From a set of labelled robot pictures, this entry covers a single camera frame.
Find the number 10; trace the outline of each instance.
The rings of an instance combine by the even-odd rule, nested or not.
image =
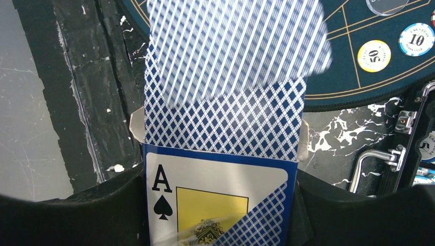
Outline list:
[[[411,42],[409,42],[410,44],[412,44],[412,45],[414,45],[414,39],[416,38],[416,34],[413,34],[412,35],[412,40],[411,40]],[[417,46],[420,46],[422,43],[423,43],[423,41],[424,41],[424,37],[423,36],[421,36],[421,35],[419,35],[419,37],[417,38],[417,40],[416,40],[416,45]]]

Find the yellow rectangle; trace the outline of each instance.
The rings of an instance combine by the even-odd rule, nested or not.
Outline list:
[[[248,212],[248,197],[176,187],[177,229],[212,242]]]

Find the yellow poker chip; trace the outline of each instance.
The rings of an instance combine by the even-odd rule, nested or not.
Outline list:
[[[358,64],[364,71],[370,73],[386,68],[390,60],[390,47],[380,40],[368,41],[358,51]]]

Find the gold line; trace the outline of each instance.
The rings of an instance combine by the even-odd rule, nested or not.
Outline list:
[[[340,34],[340,35],[334,36],[334,37],[330,37],[330,38],[328,38],[328,40],[333,40],[333,39],[336,39],[336,38],[338,38],[338,37],[344,36],[344,35],[346,35],[346,34],[349,34],[349,31],[348,31],[348,32],[345,32],[345,33],[343,33],[343,34]]]
[[[341,4],[336,10],[334,10],[334,12],[332,12],[328,17],[326,17],[326,19],[324,20],[324,22],[325,21],[327,21],[329,18],[331,18],[331,16],[333,15],[333,14],[335,14],[339,9],[341,9],[347,2],[348,2],[349,0],[346,0],[343,4]]]
[[[358,31],[358,30],[360,30],[360,29],[366,28],[366,27],[368,27],[368,26],[374,25],[374,24],[379,23],[379,22],[383,22],[383,21],[385,21],[385,20],[387,20],[387,19],[390,19],[390,18],[393,18],[393,17],[399,16],[399,15],[401,15],[401,14],[407,13],[407,12],[412,11],[412,10],[414,10],[414,9],[421,8],[421,7],[423,7],[423,6],[428,5],[428,4],[430,3],[430,1],[431,1],[431,0],[429,0],[429,1],[428,1],[427,3],[425,3],[425,4],[422,4],[422,5],[420,5],[420,6],[414,7],[414,8],[412,8],[412,9],[408,9],[408,10],[405,10],[405,11],[399,12],[399,13],[394,14],[394,15],[391,15],[391,16],[389,16],[389,17],[384,17],[384,18],[382,18],[382,19],[380,19],[380,20],[378,20],[378,21],[376,21],[376,22],[373,22],[373,23],[367,24],[367,25],[365,25],[365,26],[358,27],[358,28],[356,28],[356,29],[354,29],[354,30],[349,31],[349,33],[352,33],[352,32],[355,32],[355,31]],[[328,40],[332,40],[332,39],[334,39],[334,38],[337,38],[337,37],[340,37],[340,36],[343,36],[343,35],[346,35],[346,33],[340,34],[340,35],[338,35],[338,36],[331,37],[331,38],[329,38]]]
[[[422,67],[421,69],[424,69],[424,68],[426,68],[427,66],[432,65],[433,63],[435,63],[435,60],[433,60],[431,63],[425,65],[425,66]],[[414,72],[408,74],[406,77],[408,77],[408,76],[410,76],[410,75],[413,75],[413,74],[417,73],[417,72],[420,71],[421,69],[416,70],[416,71],[414,71]],[[351,93],[351,94],[340,95],[340,96],[332,96],[332,97],[317,97],[317,98],[307,98],[307,97],[306,97],[305,99],[307,99],[307,100],[318,100],[318,99],[332,99],[332,98],[337,98],[337,97],[352,96],[352,95],[360,94],[360,93],[367,92],[367,91],[372,91],[372,90],[374,90],[374,89],[377,89],[377,88],[380,88],[380,87],[387,86],[387,85],[389,85],[389,84],[391,84],[391,83],[394,83],[394,82],[396,82],[396,81],[398,81],[398,80],[400,80],[400,79],[402,79],[402,78],[398,78],[398,79],[393,80],[393,81],[391,81],[391,82],[389,82],[389,83],[386,83],[386,84],[384,84],[384,85],[380,85],[380,86],[377,86],[377,87],[374,87],[374,88],[370,88],[370,89],[367,89],[367,90],[365,90],[365,91],[359,91],[359,92],[355,92],[355,93]]]
[[[355,67],[355,74],[357,75],[358,86],[361,88],[360,77],[358,76],[358,68],[357,64],[355,63],[355,56],[353,54],[352,41],[350,40],[349,28],[347,28],[347,19],[346,13],[344,12],[344,6],[342,6],[341,9],[343,11],[344,24],[346,25],[347,38],[349,39],[350,53],[352,53],[353,67]]]
[[[148,20],[148,24],[149,24],[149,18],[148,18],[148,16],[145,14],[145,12],[144,12],[144,10],[142,8],[139,8],[139,9],[141,10],[142,14],[145,16],[145,19]]]
[[[146,19],[144,19],[144,17],[141,15],[141,12],[143,13],[143,14],[145,14],[144,12],[143,12],[143,10],[139,7],[139,9],[141,10],[141,11],[139,11],[139,9],[138,9],[138,7],[136,6],[136,4],[138,4],[137,3],[137,1],[136,0],[130,0],[131,1],[131,4],[133,4],[133,7],[136,9],[136,11],[138,12],[138,14],[141,16],[141,18],[145,21],[145,24],[147,24],[148,25],[148,27],[150,26],[150,24],[149,24],[149,21],[147,21]]]
[[[307,97],[309,97],[309,96],[336,95],[336,94],[341,94],[341,93],[345,93],[345,92],[351,92],[351,91],[356,91],[356,90],[360,90],[360,89],[370,88],[370,87],[373,87],[373,86],[379,85],[379,84],[381,84],[381,83],[384,83],[385,81],[388,81],[388,80],[391,80],[391,79],[397,78],[397,77],[399,77],[399,76],[402,76],[403,74],[405,74],[405,73],[407,73],[407,72],[410,72],[410,71],[412,71],[413,69],[416,69],[416,68],[418,68],[418,67],[424,65],[425,63],[430,62],[430,60],[433,59],[433,61],[430,63],[430,64],[432,64],[432,63],[435,62],[435,59],[434,59],[434,58],[435,58],[435,56],[429,58],[428,60],[424,61],[423,63],[421,63],[421,64],[419,64],[419,65],[417,65],[417,66],[415,66],[415,67],[413,67],[413,68],[411,68],[411,69],[408,69],[408,70],[406,70],[405,72],[402,72],[402,73],[400,73],[400,74],[398,74],[398,75],[396,75],[396,76],[393,76],[393,77],[391,77],[391,78],[385,79],[385,80],[380,81],[380,82],[377,82],[377,83],[375,83],[375,84],[371,84],[371,85],[368,85],[368,86],[364,86],[364,87],[362,87],[362,88],[357,88],[357,89],[352,89],[352,90],[347,90],[347,91],[341,91],[341,92],[334,92],[334,93],[326,93],[326,94],[309,94],[309,95],[307,95]],[[418,71],[424,69],[425,67],[427,67],[427,66],[424,66],[424,67],[422,67],[422,68],[417,69],[416,72],[418,72]],[[408,77],[409,75],[414,74],[414,73],[415,73],[415,72],[410,73],[410,74],[407,74],[407,75],[404,75],[404,76],[401,77],[400,79],[402,79],[402,78],[406,78],[406,77]]]

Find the gray surface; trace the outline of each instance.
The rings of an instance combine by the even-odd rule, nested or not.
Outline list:
[[[41,201],[73,193],[43,89],[12,0],[0,1],[0,194]]]

